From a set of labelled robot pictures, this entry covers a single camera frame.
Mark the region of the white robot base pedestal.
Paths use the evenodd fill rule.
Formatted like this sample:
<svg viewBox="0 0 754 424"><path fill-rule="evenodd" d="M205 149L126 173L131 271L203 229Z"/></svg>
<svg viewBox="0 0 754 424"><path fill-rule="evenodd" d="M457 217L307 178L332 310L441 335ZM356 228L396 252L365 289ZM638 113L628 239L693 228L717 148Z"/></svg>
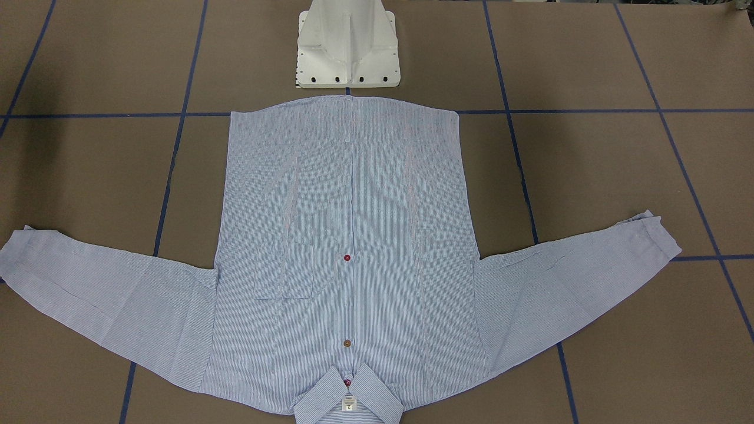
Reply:
<svg viewBox="0 0 754 424"><path fill-rule="evenodd" d="M298 16L297 88L396 88L396 16L381 1L313 1Z"/></svg>

